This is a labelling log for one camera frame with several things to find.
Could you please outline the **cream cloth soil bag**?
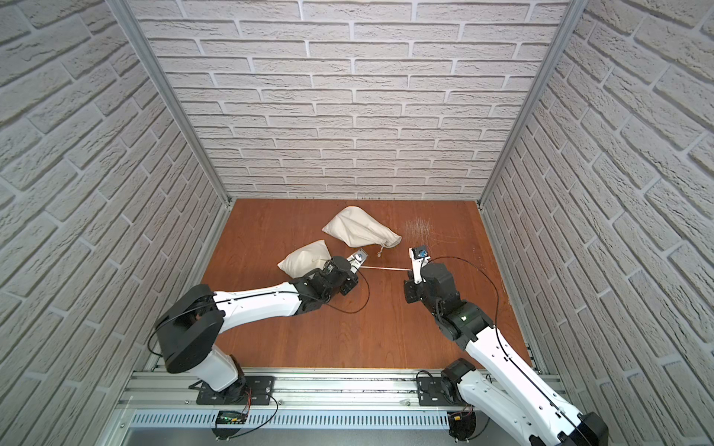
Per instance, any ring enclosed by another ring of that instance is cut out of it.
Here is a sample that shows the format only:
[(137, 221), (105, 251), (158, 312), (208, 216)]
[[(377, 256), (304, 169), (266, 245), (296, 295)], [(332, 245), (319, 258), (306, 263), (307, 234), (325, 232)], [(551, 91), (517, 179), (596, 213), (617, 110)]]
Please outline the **cream cloth soil bag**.
[(352, 248), (378, 245), (379, 258), (382, 257), (385, 248), (394, 248), (402, 241), (400, 235), (358, 206), (345, 207), (322, 228), (322, 231)]
[[(391, 247), (382, 247), (378, 243), (361, 246), (361, 249), (364, 249), (367, 254), (366, 267), (368, 269), (405, 271), (407, 257), (400, 250), (402, 241), (403, 237), (398, 237), (396, 244)], [(339, 247), (340, 250), (336, 254), (330, 253), (329, 245), (325, 240), (309, 243), (290, 253), (277, 264), (277, 267), (291, 278), (298, 278), (313, 269), (321, 269), (334, 255), (347, 258), (358, 250), (358, 247), (345, 243), (332, 243), (332, 246)]]

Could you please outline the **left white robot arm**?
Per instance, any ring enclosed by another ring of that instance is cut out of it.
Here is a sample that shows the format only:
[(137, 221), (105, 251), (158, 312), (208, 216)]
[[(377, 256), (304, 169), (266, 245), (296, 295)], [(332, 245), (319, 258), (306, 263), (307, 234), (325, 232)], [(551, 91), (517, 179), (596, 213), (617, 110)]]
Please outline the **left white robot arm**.
[(155, 322), (165, 369), (193, 375), (217, 393), (239, 387), (244, 374), (234, 358), (216, 346), (218, 336), (254, 321), (329, 306), (335, 295), (348, 295), (357, 286), (366, 259), (362, 249), (347, 258), (333, 256), (322, 268), (268, 288), (219, 292), (206, 284), (193, 286)]

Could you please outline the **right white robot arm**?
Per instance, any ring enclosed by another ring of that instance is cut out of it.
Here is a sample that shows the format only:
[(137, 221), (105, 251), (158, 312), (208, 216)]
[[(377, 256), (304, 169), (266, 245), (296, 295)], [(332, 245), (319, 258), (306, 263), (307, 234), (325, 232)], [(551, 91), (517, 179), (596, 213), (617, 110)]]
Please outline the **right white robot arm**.
[(446, 265), (413, 260), (405, 299), (422, 303), (443, 335), (471, 358), (442, 371), (444, 393), (453, 403), (484, 413), (521, 445), (608, 444), (604, 420), (582, 413), (529, 367), (496, 322), (461, 298)]

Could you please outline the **left electronics board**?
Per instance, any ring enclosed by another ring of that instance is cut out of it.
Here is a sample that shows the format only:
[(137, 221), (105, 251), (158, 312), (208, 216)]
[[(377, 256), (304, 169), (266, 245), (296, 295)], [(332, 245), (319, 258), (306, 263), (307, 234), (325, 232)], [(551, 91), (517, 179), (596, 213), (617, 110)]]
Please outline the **left electronics board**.
[(237, 411), (219, 411), (212, 429), (217, 440), (230, 440), (236, 437), (247, 421), (247, 415)]

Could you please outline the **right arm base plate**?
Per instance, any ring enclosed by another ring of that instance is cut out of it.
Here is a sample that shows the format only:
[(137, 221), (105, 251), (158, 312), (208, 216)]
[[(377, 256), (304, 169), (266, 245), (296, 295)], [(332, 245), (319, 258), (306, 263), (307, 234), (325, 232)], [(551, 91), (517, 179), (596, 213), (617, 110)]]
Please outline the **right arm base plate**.
[(420, 375), (416, 378), (418, 404), (422, 407), (468, 407), (457, 388), (450, 381), (444, 383), (441, 377)]

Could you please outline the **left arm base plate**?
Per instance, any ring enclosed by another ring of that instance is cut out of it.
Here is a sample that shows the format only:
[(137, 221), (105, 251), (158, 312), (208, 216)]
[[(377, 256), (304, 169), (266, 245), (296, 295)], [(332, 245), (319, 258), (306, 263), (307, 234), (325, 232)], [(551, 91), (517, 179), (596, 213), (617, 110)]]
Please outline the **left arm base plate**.
[(198, 405), (257, 405), (271, 404), (275, 377), (271, 375), (248, 375), (240, 377), (226, 390), (215, 391), (204, 381), (197, 381), (188, 386), (189, 390), (197, 390)]

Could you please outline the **aluminium rail frame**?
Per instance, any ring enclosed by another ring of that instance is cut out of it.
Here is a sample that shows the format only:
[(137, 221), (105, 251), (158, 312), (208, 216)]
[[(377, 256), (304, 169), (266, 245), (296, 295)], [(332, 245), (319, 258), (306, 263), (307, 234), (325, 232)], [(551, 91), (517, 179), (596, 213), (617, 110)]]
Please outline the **aluminium rail frame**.
[(442, 372), (377, 369), (250, 368), (247, 375), (275, 377), (271, 404), (198, 405), (189, 375), (162, 370), (135, 373), (100, 436), (103, 445), (126, 443), (137, 429), (205, 429), (212, 432), (219, 411), (247, 415), (239, 434), (267, 429), (448, 429), (449, 412), (484, 413), (472, 406), (422, 407), (416, 378)]

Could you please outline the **right corner aluminium post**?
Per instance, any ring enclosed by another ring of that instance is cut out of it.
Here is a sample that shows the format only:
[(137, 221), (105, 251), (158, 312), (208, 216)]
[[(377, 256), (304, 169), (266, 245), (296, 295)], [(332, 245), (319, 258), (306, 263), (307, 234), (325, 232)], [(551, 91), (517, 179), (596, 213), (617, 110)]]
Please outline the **right corner aluminium post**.
[(498, 178), (504, 171), (506, 163), (515, 149), (518, 138), (526, 127), (529, 118), (537, 107), (538, 101), (548, 86), (548, 82), (555, 71), (555, 67), (560, 61), (563, 53), (565, 53), (565, 48), (567, 48), (572, 34), (574, 33), (575, 28), (578, 25), (585, 8), (587, 7), (587, 4), (587, 0), (570, 1), (565, 9), (565, 14), (563, 14), (561, 23), (559, 24), (553, 40), (548, 47), (548, 51), (538, 68), (534, 81), (527, 92), (520, 113), (511, 128), (511, 132), (509, 132), (509, 137), (506, 140), (504, 148), (500, 152), (498, 161), (496, 161), (495, 167), (486, 182), (485, 188), (483, 189), (483, 193), (478, 201), (480, 209), (485, 207), (489, 197), (493, 194)]

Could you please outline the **corner aluminium post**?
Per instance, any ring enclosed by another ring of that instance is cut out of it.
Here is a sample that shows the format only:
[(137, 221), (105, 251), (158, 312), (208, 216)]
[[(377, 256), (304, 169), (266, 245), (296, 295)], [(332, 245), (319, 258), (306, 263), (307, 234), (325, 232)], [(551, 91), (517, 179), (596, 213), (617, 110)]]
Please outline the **corner aluminium post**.
[(485, 207), (489, 197), (493, 194), (498, 178), (504, 171), (506, 163), (515, 149), (518, 138), (526, 127), (529, 118), (537, 107), (538, 101), (548, 86), (548, 82), (555, 71), (555, 67), (560, 61), (563, 53), (565, 53), (565, 48), (567, 48), (572, 34), (574, 33), (575, 28), (578, 25), (585, 8), (587, 7), (587, 4), (587, 0), (570, 1), (565, 9), (565, 14), (563, 14), (561, 23), (559, 24), (553, 40), (548, 47), (548, 51), (538, 68), (534, 81), (527, 92), (520, 113), (511, 128), (511, 132), (509, 132), (509, 137), (506, 140), (504, 148), (500, 152), (498, 161), (496, 161), (495, 167), (486, 182), (485, 188), (483, 189), (483, 193), (478, 201), (480, 209)]
[(165, 103), (165, 107), (167, 107), (167, 110), (172, 115), (183, 137), (185, 137), (189, 148), (192, 150), (200, 167), (202, 167), (214, 191), (217, 193), (219, 200), (221, 200), (227, 209), (231, 209), (232, 198), (228, 195), (223, 186), (214, 165), (206, 153), (206, 149), (193, 128), (189, 116), (182, 107), (178, 95), (169, 82), (167, 74), (161, 67), (158, 57), (154, 54), (148, 38), (141, 30), (141, 25), (134, 16), (128, 1), (109, 0), (107, 4), (154, 84), (159, 96)]

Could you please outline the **left corner aluminium post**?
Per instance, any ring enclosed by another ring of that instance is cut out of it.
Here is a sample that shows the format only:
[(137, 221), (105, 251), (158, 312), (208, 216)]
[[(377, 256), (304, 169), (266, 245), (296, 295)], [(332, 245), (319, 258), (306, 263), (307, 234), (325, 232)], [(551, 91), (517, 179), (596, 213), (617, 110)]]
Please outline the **left corner aluminium post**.
[(154, 84), (159, 96), (165, 103), (165, 107), (167, 107), (167, 110), (172, 115), (183, 137), (185, 137), (189, 148), (192, 150), (200, 167), (202, 167), (214, 191), (217, 193), (219, 200), (221, 200), (227, 209), (231, 209), (232, 198), (228, 195), (223, 186), (214, 165), (206, 153), (206, 149), (193, 128), (189, 116), (182, 107), (178, 95), (169, 82), (167, 74), (161, 67), (158, 57), (154, 54), (148, 38), (141, 30), (141, 25), (134, 16), (128, 1), (109, 0), (107, 4)]

